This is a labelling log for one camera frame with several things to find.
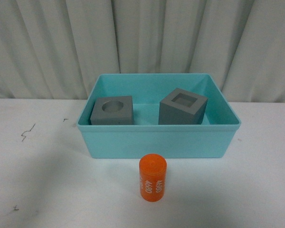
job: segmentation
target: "cylinder lid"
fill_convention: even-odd
[[[167,162],[159,154],[150,153],[143,156],[139,162],[139,170],[145,175],[158,176],[166,172]]]

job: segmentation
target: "square hole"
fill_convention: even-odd
[[[197,101],[197,98],[179,93],[172,99],[172,101],[190,108],[194,102]]]

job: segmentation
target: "gray block with round hole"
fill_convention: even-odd
[[[201,124],[208,98],[176,88],[160,101],[158,124]]]
[[[132,96],[111,96],[96,99],[92,114],[92,125],[132,125]]]

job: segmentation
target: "black mark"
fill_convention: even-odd
[[[30,132],[30,131],[35,127],[35,125],[36,125],[36,124],[34,123],[34,125],[32,126],[32,128],[31,128],[30,130],[28,130],[28,131],[25,131],[24,133]],[[23,142],[23,140],[25,140],[25,138],[26,138],[26,136],[24,135],[24,133],[21,134],[21,136],[24,137],[24,138],[22,139],[22,142]]]

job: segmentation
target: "teal plastic bin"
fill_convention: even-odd
[[[175,88],[208,98],[201,125],[158,125],[159,103]],[[98,97],[133,97],[135,125],[91,125]],[[93,158],[220,158],[241,121],[207,74],[100,75],[77,126]]]

